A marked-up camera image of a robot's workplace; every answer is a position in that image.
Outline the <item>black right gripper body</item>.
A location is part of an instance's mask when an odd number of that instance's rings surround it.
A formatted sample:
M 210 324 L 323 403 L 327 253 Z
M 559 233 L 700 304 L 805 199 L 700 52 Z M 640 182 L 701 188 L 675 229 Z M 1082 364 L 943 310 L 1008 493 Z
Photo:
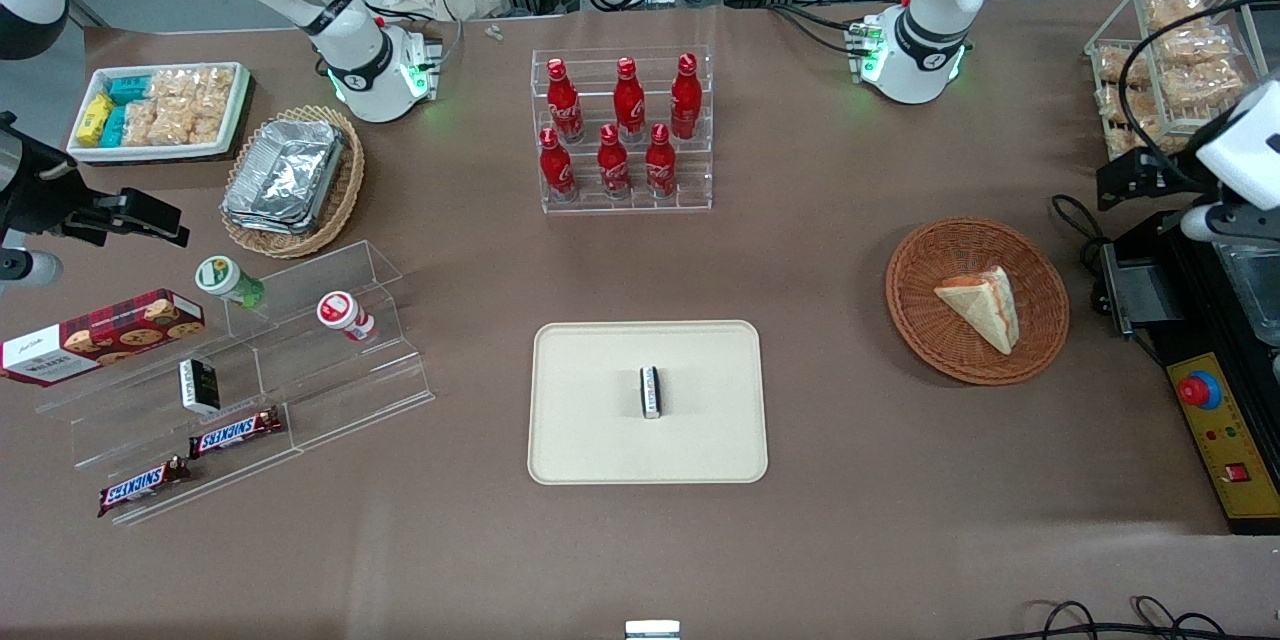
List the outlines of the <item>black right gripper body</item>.
M 81 207 L 78 163 L 69 154 L 14 128 L 17 116 L 3 111 L 3 230 L 41 234 L 54 230 Z

